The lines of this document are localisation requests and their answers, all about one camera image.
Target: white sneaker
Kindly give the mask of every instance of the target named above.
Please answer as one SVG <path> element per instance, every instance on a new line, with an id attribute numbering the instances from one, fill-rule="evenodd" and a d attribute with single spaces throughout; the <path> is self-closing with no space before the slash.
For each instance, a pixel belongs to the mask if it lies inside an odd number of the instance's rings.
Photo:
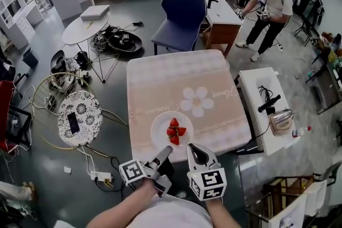
<path id="1" fill-rule="evenodd" d="M 241 41 L 236 43 L 236 47 L 238 48 L 249 48 L 249 45 L 247 44 L 246 41 Z"/>
<path id="2" fill-rule="evenodd" d="M 258 52 L 256 52 L 252 57 L 251 57 L 251 61 L 252 62 L 256 62 L 260 57 L 260 54 Z"/>

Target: human hand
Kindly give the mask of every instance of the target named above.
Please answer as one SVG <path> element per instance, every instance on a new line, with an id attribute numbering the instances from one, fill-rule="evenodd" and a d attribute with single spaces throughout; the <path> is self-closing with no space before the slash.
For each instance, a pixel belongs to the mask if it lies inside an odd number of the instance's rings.
<path id="1" fill-rule="evenodd" d="M 158 190 L 154 188 L 153 179 L 144 178 L 141 183 L 141 188 L 145 189 L 148 192 L 155 192 L 155 194 L 158 193 Z"/>

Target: white plate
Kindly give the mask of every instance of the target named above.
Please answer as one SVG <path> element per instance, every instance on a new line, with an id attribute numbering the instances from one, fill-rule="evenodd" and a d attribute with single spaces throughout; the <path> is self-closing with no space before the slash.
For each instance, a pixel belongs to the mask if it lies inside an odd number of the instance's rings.
<path id="1" fill-rule="evenodd" d="M 170 126 L 172 118 L 176 118 L 179 126 L 186 128 L 184 136 L 180 137 L 180 144 L 174 145 L 169 141 L 166 134 L 167 128 Z M 153 143 L 159 150 L 163 150 L 166 146 L 172 146 L 175 153 L 186 151 L 186 146 L 191 142 L 193 137 L 193 126 L 188 117 L 177 111 L 168 111 L 160 114 L 154 119 L 151 126 L 151 138 Z"/>

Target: smartphone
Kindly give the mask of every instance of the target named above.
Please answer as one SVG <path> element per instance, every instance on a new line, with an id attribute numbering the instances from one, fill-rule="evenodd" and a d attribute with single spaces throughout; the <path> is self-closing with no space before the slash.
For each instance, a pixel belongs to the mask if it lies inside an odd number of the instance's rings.
<path id="1" fill-rule="evenodd" d="M 258 0 L 259 2 L 261 2 L 262 4 L 266 4 L 267 0 Z"/>
<path id="2" fill-rule="evenodd" d="M 72 112 L 68 115 L 68 120 L 70 124 L 70 130 L 72 134 L 80 131 L 79 124 L 77 123 L 77 118 L 75 112 Z"/>

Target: forearm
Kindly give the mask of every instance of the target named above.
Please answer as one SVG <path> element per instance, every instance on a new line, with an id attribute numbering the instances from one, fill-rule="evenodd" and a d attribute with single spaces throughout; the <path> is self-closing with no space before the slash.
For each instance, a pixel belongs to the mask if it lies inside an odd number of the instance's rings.
<path id="1" fill-rule="evenodd" d="M 242 17 L 245 17 L 247 14 L 249 14 L 250 11 L 254 9 L 254 7 L 257 5 L 258 0 L 250 0 L 246 7 L 244 8 L 244 11 L 242 13 Z"/>
<path id="2" fill-rule="evenodd" d="M 117 206 L 96 216 L 87 228 L 124 228 L 151 201 L 157 190 L 153 181 L 147 179 L 143 185 Z"/>
<path id="3" fill-rule="evenodd" d="M 240 225 L 231 217 L 220 199 L 208 200 L 206 205 L 214 228 L 240 228 Z"/>

